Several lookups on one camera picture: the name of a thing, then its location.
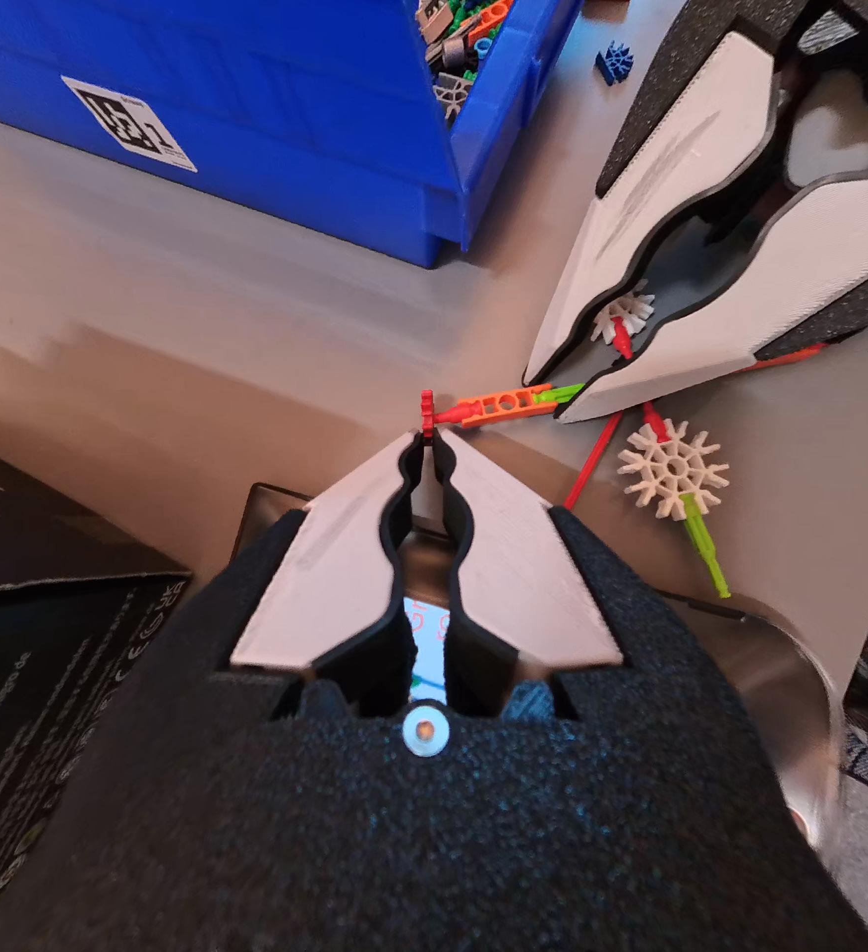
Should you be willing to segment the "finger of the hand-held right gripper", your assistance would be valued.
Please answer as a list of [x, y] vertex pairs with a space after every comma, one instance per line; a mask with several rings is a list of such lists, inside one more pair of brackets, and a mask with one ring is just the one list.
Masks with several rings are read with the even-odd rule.
[[659, 325], [634, 360], [594, 377], [556, 417], [582, 422], [750, 367], [755, 353], [868, 280], [868, 174], [799, 191], [718, 295]]
[[537, 332], [524, 384], [549, 376], [586, 309], [620, 294], [661, 227], [722, 190], [773, 131], [773, 54], [728, 31], [602, 197], [590, 204]]

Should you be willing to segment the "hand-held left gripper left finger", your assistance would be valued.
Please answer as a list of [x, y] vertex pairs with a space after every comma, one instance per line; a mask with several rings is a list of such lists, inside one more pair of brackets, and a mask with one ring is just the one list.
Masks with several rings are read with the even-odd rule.
[[275, 524], [285, 553], [231, 668], [331, 681], [364, 715], [407, 704], [416, 645], [398, 550], [421, 470], [422, 433], [409, 431]]

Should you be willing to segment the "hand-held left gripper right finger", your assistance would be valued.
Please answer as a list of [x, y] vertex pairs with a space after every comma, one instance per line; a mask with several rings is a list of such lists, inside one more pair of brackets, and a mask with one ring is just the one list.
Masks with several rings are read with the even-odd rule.
[[432, 440], [442, 517], [456, 547], [444, 645], [447, 705], [500, 712], [515, 686], [623, 663], [583, 576], [579, 546], [532, 488], [453, 431]]

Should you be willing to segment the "star toy rod model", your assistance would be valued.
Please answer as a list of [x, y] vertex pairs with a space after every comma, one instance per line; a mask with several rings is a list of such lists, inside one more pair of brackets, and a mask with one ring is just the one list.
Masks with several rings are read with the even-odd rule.
[[[608, 303], [594, 318], [593, 340], [602, 339], [626, 362], [634, 355], [632, 336], [642, 331], [646, 318], [654, 312], [654, 296], [643, 294], [643, 286], [640, 283], [632, 292]], [[467, 398], [457, 405], [472, 405], [475, 415], [455, 425], [473, 428], [551, 415], [581, 390], [582, 385], [554, 387], [547, 383]], [[720, 446], [706, 442], [706, 431], [687, 439], [688, 423], [662, 418], [651, 401], [643, 402], [639, 410], [642, 426], [628, 437], [630, 448], [618, 455], [622, 462], [618, 473], [638, 477], [625, 492], [637, 496], [637, 507], [655, 506], [655, 517], [683, 525], [706, 566], [717, 596], [729, 599], [732, 593], [704, 519], [710, 507], [721, 502], [713, 491], [729, 485], [723, 476], [728, 464], [707, 461], [707, 456]]]

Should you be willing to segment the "pile of colourful toy pieces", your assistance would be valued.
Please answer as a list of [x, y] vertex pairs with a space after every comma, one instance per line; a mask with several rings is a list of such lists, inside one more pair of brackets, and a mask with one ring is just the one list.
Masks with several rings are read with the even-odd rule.
[[513, 1], [417, 1], [425, 62], [447, 127], [459, 118]]

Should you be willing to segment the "blue plastic bin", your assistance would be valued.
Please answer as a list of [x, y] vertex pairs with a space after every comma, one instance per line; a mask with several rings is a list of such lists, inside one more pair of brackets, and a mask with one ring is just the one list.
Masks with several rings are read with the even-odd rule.
[[580, 2], [513, 2], [449, 123], [416, 2], [0, 2], [0, 123], [429, 268], [468, 250]]

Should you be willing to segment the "small blue toy connector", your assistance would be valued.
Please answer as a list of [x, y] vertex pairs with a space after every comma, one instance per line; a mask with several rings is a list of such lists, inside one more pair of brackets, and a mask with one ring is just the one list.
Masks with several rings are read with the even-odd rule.
[[628, 45], [611, 41], [605, 51], [596, 54], [594, 66], [608, 87], [625, 82], [634, 66]]

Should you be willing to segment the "black framed tablet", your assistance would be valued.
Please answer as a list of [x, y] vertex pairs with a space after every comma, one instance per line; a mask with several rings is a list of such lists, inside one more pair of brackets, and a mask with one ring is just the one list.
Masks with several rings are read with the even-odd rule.
[[[445, 701], [451, 541], [442, 524], [415, 516], [402, 544], [405, 610], [418, 649], [412, 700]], [[761, 616], [655, 589], [733, 685], [780, 780], [795, 823], [829, 861], [839, 838], [842, 714], [827, 678], [791, 634]]]

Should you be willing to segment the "black cardboard box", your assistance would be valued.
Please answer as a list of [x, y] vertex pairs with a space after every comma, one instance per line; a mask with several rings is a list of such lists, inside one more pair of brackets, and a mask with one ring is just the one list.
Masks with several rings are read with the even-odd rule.
[[0, 459], [0, 893], [191, 577]]

